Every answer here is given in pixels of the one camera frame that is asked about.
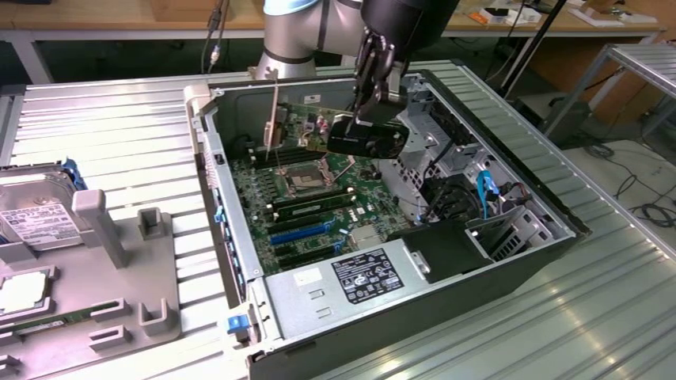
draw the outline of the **desk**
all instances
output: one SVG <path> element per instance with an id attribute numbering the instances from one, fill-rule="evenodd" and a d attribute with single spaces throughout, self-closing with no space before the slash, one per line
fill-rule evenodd
<path id="1" fill-rule="evenodd" d="M 474 0 L 464 2 L 468 9 Z M 202 22 L 160 22 L 153 18 L 148 0 L 58 0 L 49 6 L 13 7 L 10 29 L 0 18 L 0 39 L 17 52 L 33 84 L 50 83 L 52 77 L 34 42 L 40 40 L 200 40 L 205 38 Z M 224 38 L 262 38 L 262 0 L 232 0 Z M 532 37 L 540 24 L 521 25 L 513 36 Z M 480 25 L 462 13 L 450 18 L 445 37 L 502 37 L 509 25 Z M 657 24 L 634 24 L 621 28 L 594 28 L 572 16 L 558 14 L 548 36 L 609 37 L 636 36 L 642 43 L 653 41 L 661 30 Z"/>

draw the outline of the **hard drive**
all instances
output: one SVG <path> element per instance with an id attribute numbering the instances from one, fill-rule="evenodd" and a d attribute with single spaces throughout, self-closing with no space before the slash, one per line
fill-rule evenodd
<path id="1" fill-rule="evenodd" d="M 70 207 L 85 188 L 72 160 L 0 168 L 1 243 L 22 241 L 34 251 L 80 244 L 89 225 Z"/>

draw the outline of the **metal table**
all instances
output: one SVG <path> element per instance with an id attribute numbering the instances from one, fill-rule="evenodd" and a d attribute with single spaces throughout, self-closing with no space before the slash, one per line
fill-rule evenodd
<path id="1" fill-rule="evenodd" d="M 514 294 L 320 378 L 670 378 L 673 250 L 470 71 L 450 62 L 412 66 L 434 72 L 593 235 Z M 333 68 L 320 74 L 348 72 Z M 61 378 L 222 379 L 244 371 L 220 351 L 216 319 L 225 300 L 197 194 L 181 89 L 200 81 L 245 80 L 244 74 L 224 74 L 36 85 L 24 97 L 0 102 L 0 120 L 10 120 L 2 129 L 5 149 L 16 140 L 12 163 L 68 154 L 78 160 L 89 187 L 108 190 L 113 218 L 132 215 L 141 204 L 174 216 L 182 338 Z"/>
<path id="2" fill-rule="evenodd" d="M 609 44 L 601 50 L 589 65 L 574 90 L 570 92 L 564 100 L 562 106 L 558 108 L 558 113 L 549 115 L 544 121 L 544 123 L 548 124 L 546 135 L 549 135 L 557 127 L 564 115 L 570 110 L 572 104 L 584 92 L 589 81 L 596 77 L 605 62 L 610 60 L 618 63 L 620 67 L 630 70 L 646 83 L 657 87 L 665 95 L 669 95 L 672 99 L 676 100 L 676 46 L 672 44 Z M 590 109 L 596 108 L 624 74 L 622 72 L 608 79 L 605 85 L 589 101 Z M 652 129 L 658 126 L 674 109 L 673 103 L 668 104 L 665 109 L 660 112 L 660 115 L 650 120 L 650 125 L 644 128 L 644 134 L 649 133 Z"/>

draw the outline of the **pcie slot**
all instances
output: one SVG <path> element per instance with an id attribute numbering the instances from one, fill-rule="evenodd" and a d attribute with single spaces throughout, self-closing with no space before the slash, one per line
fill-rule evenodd
<path id="1" fill-rule="evenodd" d="M 270 236 L 270 244 L 280 245 L 304 238 L 309 238 L 314 235 L 325 234 L 330 230 L 330 226 L 333 225 L 334 220 L 336 219 L 333 219 L 330 222 L 322 223 L 320 226 L 312 226 L 297 231 L 286 232 L 281 235 Z"/>
<path id="2" fill-rule="evenodd" d="M 281 269 L 288 269 L 289 267 L 298 266 L 300 264 L 306 263 L 310 260 L 333 257 L 334 253 L 336 247 L 333 245 L 329 245 L 328 247 L 314 249 L 313 251 L 305 252 L 300 255 L 285 256 L 277 259 L 277 263 Z"/>
<path id="3" fill-rule="evenodd" d="M 316 215 L 306 216 L 304 218 L 298 218 L 294 220 L 290 220 L 284 223 L 277 223 L 273 226 L 269 226 L 266 228 L 266 232 L 269 234 L 280 234 L 284 231 L 294 230 L 297 228 L 310 226 L 312 224 L 321 223 L 321 218 Z"/>

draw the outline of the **blue latch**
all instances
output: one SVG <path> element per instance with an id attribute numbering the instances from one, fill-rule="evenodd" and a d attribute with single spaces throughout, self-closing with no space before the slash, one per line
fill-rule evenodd
<path id="1" fill-rule="evenodd" d="M 73 176 L 73 185 L 77 190 L 86 190 L 86 184 L 84 183 L 82 176 L 80 176 L 80 171 L 77 170 L 77 164 L 70 158 L 65 158 L 65 162 L 61 164 L 61 167 L 70 172 Z"/>
<path id="2" fill-rule="evenodd" d="M 225 223 L 225 209 L 222 206 L 218 206 L 216 209 L 216 213 L 213 214 L 213 221 L 216 223 Z"/>
<path id="3" fill-rule="evenodd" d="M 228 334 L 249 328 L 249 318 L 246 315 L 240 314 L 228 318 Z"/>

